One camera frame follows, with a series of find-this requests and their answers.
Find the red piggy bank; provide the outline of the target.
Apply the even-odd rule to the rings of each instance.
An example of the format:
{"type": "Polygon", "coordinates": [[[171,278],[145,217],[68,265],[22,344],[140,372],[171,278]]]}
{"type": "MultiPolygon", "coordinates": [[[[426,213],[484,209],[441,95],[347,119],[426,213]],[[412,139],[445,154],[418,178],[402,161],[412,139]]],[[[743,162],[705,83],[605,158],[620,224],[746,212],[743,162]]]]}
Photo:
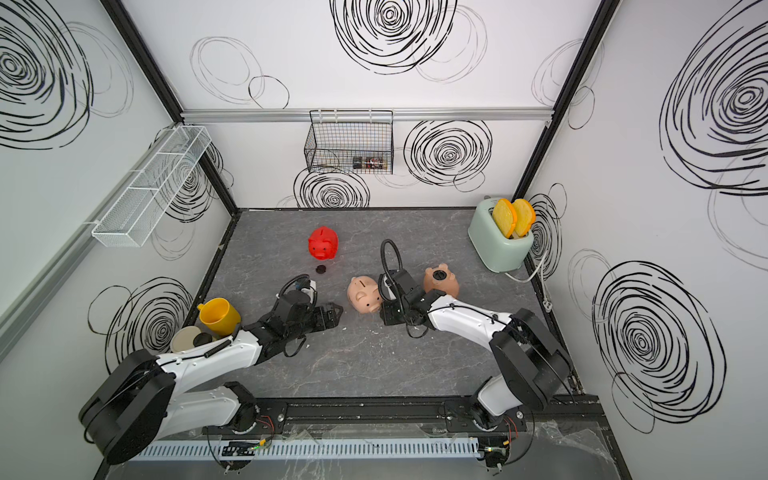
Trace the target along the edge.
{"type": "Polygon", "coordinates": [[[334,259],[338,253],[338,248],[338,235],[327,226],[317,228],[308,238],[308,251],[317,260],[334,259]]]}

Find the small items in basket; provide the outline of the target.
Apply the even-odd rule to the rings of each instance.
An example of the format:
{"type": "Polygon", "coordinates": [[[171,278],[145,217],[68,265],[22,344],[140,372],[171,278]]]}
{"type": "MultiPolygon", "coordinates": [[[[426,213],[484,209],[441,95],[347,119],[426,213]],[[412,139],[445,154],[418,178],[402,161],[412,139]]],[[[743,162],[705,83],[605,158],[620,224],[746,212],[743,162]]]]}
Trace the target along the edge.
{"type": "Polygon", "coordinates": [[[388,168],[388,163],[385,159],[378,157],[354,156],[352,166],[354,170],[385,170],[388,168]]]}

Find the yellow toast slice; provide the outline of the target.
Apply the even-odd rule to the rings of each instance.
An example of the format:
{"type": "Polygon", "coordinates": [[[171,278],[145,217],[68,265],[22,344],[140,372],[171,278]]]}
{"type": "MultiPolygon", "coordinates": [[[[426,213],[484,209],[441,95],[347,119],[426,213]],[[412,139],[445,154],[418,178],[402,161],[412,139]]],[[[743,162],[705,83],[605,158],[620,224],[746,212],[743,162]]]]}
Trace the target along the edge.
{"type": "Polygon", "coordinates": [[[518,215],[513,204],[506,198],[499,199],[494,205],[491,216],[504,238],[511,238],[514,235],[518,215]]]}
{"type": "Polygon", "coordinates": [[[536,212],[531,203],[522,198],[516,199],[512,206],[517,216],[513,236],[515,238],[523,238],[528,235],[535,223],[536,212]]]}

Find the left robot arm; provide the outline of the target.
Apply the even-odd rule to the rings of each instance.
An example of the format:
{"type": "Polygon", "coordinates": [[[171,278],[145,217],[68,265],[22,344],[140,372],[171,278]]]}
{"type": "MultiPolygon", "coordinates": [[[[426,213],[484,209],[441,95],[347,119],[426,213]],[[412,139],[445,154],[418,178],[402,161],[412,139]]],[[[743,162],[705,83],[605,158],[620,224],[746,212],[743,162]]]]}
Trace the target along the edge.
{"type": "Polygon", "coordinates": [[[200,385],[284,354],[288,343],[337,327],[343,313],[336,303],[316,304],[291,290],[259,320],[220,340],[180,353],[134,351],[80,410],[84,437],[107,464],[118,465],[158,439],[189,430],[248,433],[261,419],[255,396],[235,381],[206,391],[200,385]]]}

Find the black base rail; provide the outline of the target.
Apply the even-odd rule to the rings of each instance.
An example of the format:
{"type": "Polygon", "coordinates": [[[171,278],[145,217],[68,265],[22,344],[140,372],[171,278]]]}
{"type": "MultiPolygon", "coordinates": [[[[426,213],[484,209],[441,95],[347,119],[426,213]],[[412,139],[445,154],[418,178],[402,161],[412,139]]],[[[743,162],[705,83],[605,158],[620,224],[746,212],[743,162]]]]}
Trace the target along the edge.
{"type": "MultiPolygon", "coordinates": [[[[481,425],[479,417],[471,413],[468,396],[433,397],[359,397],[359,398],[266,398],[258,401],[259,412],[254,419],[239,427],[212,424],[200,427],[202,432],[226,437],[257,438],[261,435],[286,435],[299,425],[380,425],[415,424],[435,427],[440,432],[501,434],[509,430],[502,420],[492,420],[490,426],[481,425]]],[[[548,421],[594,422],[607,427],[602,405],[593,395],[557,395],[543,411],[516,407],[505,417],[514,420],[513,431],[524,432],[529,423],[548,421]]]]}

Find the yellow toast slice right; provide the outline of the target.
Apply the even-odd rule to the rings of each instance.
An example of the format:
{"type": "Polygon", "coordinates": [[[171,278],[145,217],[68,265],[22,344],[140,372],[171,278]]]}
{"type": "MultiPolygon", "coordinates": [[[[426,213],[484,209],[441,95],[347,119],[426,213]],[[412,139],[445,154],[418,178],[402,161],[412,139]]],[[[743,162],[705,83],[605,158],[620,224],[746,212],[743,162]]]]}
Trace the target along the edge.
{"type": "Polygon", "coordinates": [[[522,198],[516,199],[512,206],[517,216],[513,236],[515,238],[523,238],[528,235],[535,223],[536,212],[531,203],[522,198]]]}

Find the orange-tan piggy bank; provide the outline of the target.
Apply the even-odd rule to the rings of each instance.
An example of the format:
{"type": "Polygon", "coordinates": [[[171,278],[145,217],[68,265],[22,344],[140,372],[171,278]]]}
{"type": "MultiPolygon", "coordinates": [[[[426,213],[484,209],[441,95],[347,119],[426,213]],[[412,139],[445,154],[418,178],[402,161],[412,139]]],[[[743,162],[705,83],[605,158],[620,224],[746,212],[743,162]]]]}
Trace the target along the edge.
{"type": "Polygon", "coordinates": [[[460,285],[456,275],[446,263],[441,263],[437,267],[429,267],[425,270],[423,288],[426,292],[440,290],[453,298],[457,298],[460,292],[460,285]]]}

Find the yellow mug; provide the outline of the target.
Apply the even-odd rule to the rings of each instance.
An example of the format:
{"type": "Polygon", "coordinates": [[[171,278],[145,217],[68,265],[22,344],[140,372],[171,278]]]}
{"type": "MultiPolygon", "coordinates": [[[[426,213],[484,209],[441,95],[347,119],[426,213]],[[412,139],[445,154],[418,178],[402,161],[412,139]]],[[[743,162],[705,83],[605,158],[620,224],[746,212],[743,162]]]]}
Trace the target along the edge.
{"type": "Polygon", "coordinates": [[[218,336],[229,336],[241,323],[237,309],[224,298],[214,298],[197,306],[199,320],[218,336]]]}

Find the yellow toast slice left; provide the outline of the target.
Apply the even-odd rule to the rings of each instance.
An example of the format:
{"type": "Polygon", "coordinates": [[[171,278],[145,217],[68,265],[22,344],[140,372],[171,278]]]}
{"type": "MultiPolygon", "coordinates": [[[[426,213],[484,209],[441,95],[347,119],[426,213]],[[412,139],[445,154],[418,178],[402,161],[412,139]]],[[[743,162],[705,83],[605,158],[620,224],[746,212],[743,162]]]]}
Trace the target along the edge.
{"type": "Polygon", "coordinates": [[[518,215],[513,204],[506,198],[499,199],[494,205],[491,216],[504,238],[511,238],[514,235],[518,215]]]}

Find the mint green toaster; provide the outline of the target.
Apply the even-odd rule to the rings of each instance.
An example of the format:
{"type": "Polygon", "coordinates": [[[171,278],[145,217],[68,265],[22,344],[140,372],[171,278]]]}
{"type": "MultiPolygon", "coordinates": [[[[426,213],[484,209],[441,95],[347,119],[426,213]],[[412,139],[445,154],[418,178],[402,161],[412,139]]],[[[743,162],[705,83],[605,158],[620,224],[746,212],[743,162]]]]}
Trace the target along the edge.
{"type": "Polygon", "coordinates": [[[486,268],[494,273],[519,269],[532,249],[534,235],[528,233],[520,239],[505,238],[492,219],[492,210],[500,197],[482,200],[473,214],[468,235],[486,268]]]}

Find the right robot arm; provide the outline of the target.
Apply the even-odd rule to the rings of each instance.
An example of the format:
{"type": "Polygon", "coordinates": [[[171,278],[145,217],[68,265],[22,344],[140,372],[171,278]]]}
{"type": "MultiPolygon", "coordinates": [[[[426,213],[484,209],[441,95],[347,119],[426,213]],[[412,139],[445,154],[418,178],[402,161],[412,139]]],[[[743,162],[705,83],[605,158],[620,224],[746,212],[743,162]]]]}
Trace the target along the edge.
{"type": "Polygon", "coordinates": [[[479,387],[469,406],[472,421],[480,429],[495,429],[504,415],[521,407],[543,411],[566,386],[572,360],[532,311],[495,312],[441,290],[427,292],[405,270],[382,273],[378,287],[385,324],[452,333],[493,355],[500,374],[479,387]]]}

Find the light pink piggy bank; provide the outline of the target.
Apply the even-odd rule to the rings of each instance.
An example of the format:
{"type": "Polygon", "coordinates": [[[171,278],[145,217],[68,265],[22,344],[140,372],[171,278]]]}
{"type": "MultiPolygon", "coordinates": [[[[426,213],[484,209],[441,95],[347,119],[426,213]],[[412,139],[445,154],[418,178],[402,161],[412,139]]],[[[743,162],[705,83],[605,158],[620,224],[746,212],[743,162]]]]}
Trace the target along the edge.
{"type": "Polygon", "coordinates": [[[360,314],[375,313],[381,309],[382,298],[378,283],[371,277],[353,277],[347,288],[347,298],[360,314]]]}

